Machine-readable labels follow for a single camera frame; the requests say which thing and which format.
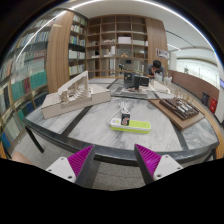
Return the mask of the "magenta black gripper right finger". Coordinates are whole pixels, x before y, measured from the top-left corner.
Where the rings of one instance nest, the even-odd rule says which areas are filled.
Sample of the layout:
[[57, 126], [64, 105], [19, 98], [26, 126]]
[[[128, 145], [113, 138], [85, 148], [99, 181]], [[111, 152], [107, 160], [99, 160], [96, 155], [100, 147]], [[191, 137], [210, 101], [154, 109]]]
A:
[[134, 154], [145, 184], [164, 178], [182, 169], [169, 155], [159, 155], [139, 144], [134, 145]]

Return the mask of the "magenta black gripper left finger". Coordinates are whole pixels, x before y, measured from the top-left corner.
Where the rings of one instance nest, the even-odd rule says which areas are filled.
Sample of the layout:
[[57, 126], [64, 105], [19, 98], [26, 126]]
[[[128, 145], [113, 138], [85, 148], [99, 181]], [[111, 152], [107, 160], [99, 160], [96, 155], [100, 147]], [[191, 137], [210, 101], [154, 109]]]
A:
[[87, 180], [88, 171], [94, 156], [95, 149], [91, 145], [68, 158], [59, 157], [47, 168], [47, 171], [83, 187]]

